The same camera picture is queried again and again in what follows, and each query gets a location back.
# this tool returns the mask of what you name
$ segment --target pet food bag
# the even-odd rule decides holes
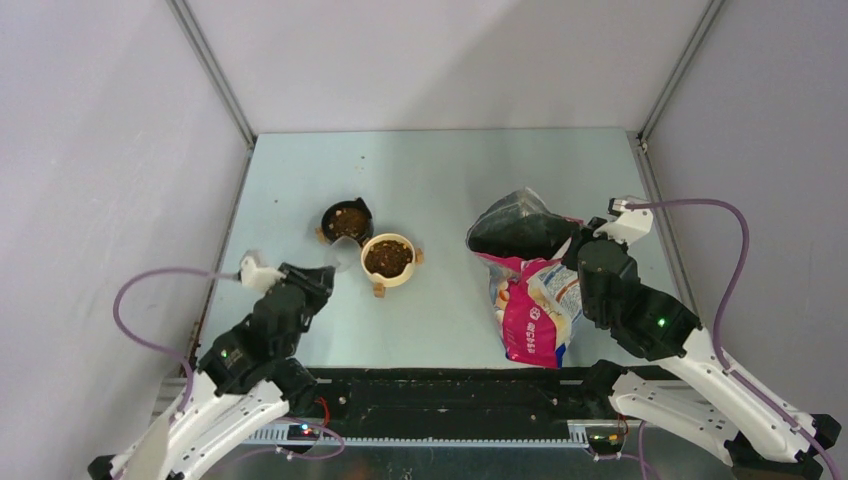
[[[525,188],[495,202],[468,230],[466,245],[489,267],[489,295],[508,359],[562,366],[582,309],[577,272],[560,258],[580,223],[550,213]]]

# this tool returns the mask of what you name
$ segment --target white bowl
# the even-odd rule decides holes
[[[403,243],[409,248],[412,252],[412,261],[406,265],[406,268],[403,269],[403,272],[397,277],[386,278],[379,273],[371,273],[365,268],[365,256],[368,255],[368,252],[371,251],[371,247],[374,245],[386,241],[386,240],[394,240],[396,242]],[[359,261],[362,263],[362,270],[365,271],[365,275],[368,276],[368,280],[371,280],[373,283],[379,283],[384,287],[397,287],[398,285],[402,285],[404,282],[409,280],[409,277],[412,276],[412,272],[415,271],[415,261],[416,261],[416,253],[415,247],[412,245],[412,242],[409,241],[403,235],[398,235],[396,233],[384,233],[382,235],[377,235],[376,237],[368,240],[368,242],[362,247],[362,253],[359,256]]]

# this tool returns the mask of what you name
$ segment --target white tabletop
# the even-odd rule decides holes
[[[487,293],[487,270],[465,247],[474,220],[507,193],[532,188],[558,214],[605,216],[610,197],[644,197],[621,129],[452,130],[264,134],[259,137],[225,252],[236,271],[246,250],[271,265],[323,264],[328,247],[314,229],[331,204],[362,197],[375,233],[405,235],[426,262],[408,283],[372,294],[361,267],[336,276],[328,305],[304,335],[307,367],[522,368],[510,362]],[[643,282],[674,292],[659,236],[630,251]],[[200,335],[202,355],[242,320],[259,294],[223,282]],[[566,366],[600,358],[642,362],[586,320],[576,328]]]

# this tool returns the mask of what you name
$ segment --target white wall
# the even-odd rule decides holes
[[[244,147],[161,0],[4,1],[0,32],[0,471],[84,478],[170,368],[112,298],[147,268],[214,267]],[[139,287],[127,321],[184,348],[207,285],[183,280]]]
[[[728,350],[794,404],[848,423],[848,4],[729,2],[649,140],[666,198],[736,204],[752,231]],[[730,214],[673,216],[711,318],[739,249]],[[836,447],[848,466],[848,439]]]
[[[706,0],[191,4],[258,132],[636,130]]]

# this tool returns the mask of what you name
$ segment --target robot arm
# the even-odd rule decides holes
[[[332,294],[335,269],[283,264],[276,272],[264,283],[255,275],[242,279],[265,295],[200,359],[184,411],[177,407],[186,390],[139,442],[95,459],[88,468],[93,480],[199,479],[258,428],[311,406],[316,381],[293,355]]]
[[[629,201],[634,200],[611,202],[610,213],[619,215]],[[629,215],[625,223],[632,224],[632,215],[644,211],[628,210],[619,219]],[[630,373],[619,373],[614,385],[609,385],[608,398],[613,408],[625,415],[645,418],[706,448],[725,463],[732,461],[734,466],[753,462],[756,468],[772,469],[768,471],[774,473],[789,472],[777,470],[786,464],[801,464],[793,472],[815,470],[809,467],[815,464],[820,475],[821,467],[812,460],[810,443],[762,399],[724,371],[700,319],[674,297],[642,285],[636,261],[627,254],[628,238],[612,235],[616,228],[611,226],[617,223],[618,220],[605,224],[593,219],[587,228],[573,236],[564,257],[563,263],[578,271],[584,315],[596,327],[610,330],[618,344],[633,356],[646,359],[688,383],[726,417],[721,418],[724,424],[720,424],[719,412],[705,412],[693,402],[660,395],[657,389],[651,389],[647,397],[639,395],[640,385],[631,387],[631,384],[641,382]],[[835,443],[840,427],[832,417],[822,415],[815,420],[768,390],[735,362],[733,368],[782,405],[825,448]],[[625,396],[629,403],[622,400]],[[739,435],[733,439],[727,437],[736,429]],[[809,473],[804,475],[787,478],[813,478]]]

